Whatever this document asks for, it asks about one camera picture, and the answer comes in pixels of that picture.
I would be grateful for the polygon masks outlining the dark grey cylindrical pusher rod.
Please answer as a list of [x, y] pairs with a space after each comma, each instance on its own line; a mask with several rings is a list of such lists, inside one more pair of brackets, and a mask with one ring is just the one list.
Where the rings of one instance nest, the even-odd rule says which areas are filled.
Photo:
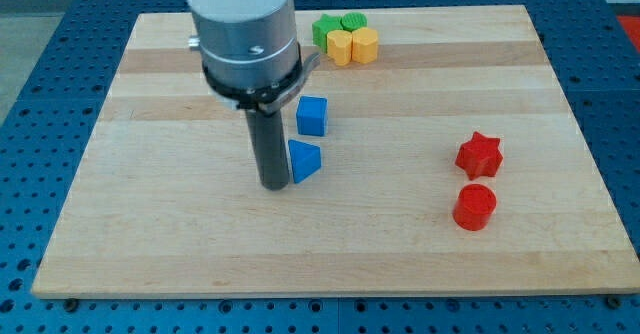
[[262, 186], [283, 189], [289, 183], [289, 167], [281, 112], [246, 111], [245, 117]]

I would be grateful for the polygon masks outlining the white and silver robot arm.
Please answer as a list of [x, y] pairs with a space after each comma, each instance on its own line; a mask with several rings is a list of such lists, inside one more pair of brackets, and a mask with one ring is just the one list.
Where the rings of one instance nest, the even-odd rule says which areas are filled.
[[304, 58], [294, 0], [187, 0], [209, 87], [245, 113], [261, 184], [289, 183], [281, 110], [303, 88], [319, 56]]

